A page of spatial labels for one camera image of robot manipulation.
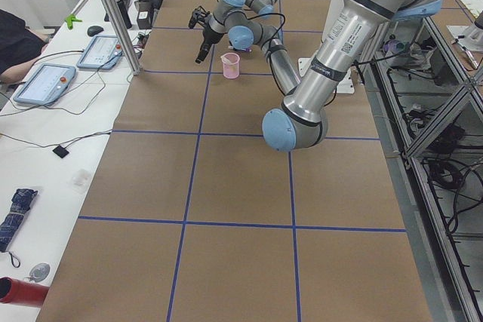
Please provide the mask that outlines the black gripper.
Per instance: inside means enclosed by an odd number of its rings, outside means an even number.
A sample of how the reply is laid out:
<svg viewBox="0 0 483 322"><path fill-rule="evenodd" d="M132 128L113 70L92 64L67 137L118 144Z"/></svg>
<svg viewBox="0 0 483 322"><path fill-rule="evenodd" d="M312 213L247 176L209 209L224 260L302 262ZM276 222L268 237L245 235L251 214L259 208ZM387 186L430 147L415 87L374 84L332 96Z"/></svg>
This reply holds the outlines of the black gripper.
<svg viewBox="0 0 483 322"><path fill-rule="evenodd" d="M202 63L211 51L213 44L218 44L225 34L225 26L216 20L209 20L206 22L203 30L203 42L199 48L196 63Z"/></svg>

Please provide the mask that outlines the person forearm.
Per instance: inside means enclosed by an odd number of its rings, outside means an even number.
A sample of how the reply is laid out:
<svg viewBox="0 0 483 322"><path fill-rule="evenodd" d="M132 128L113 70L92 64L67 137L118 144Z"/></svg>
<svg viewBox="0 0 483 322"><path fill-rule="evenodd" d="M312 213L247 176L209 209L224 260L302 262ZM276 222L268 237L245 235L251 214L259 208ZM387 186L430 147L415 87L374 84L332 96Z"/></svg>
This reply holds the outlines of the person forearm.
<svg viewBox="0 0 483 322"><path fill-rule="evenodd" d="M46 47L44 44L40 48L1 51L1 83L13 84L22 81Z"/></svg>

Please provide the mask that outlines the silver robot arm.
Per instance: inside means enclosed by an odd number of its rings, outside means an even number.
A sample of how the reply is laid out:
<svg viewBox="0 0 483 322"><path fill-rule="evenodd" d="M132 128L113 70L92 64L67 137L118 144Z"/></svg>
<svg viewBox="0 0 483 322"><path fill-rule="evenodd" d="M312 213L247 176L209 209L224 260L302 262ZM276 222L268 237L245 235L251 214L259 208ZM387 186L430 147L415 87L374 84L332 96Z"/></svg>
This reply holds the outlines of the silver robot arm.
<svg viewBox="0 0 483 322"><path fill-rule="evenodd" d="M321 142L327 133L325 103L344 79L377 28L390 20L428 17L442 0L343 0L343 7L303 76L297 74L277 30L249 20L243 6L260 12L275 0L220 0L216 9L223 31L237 48L255 44L264 52L284 99L262 121L273 149L289 152Z"/></svg>
<svg viewBox="0 0 483 322"><path fill-rule="evenodd" d="M200 25L203 28L203 41L195 61L201 63L211 50L211 46L228 35L230 44L236 50L244 50L252 45L264 47L278 37L273 26L258 23L257 18L275 15L274 6L278 0L218 0L212 11L198 6L189 19L189 28Z"/></svg>

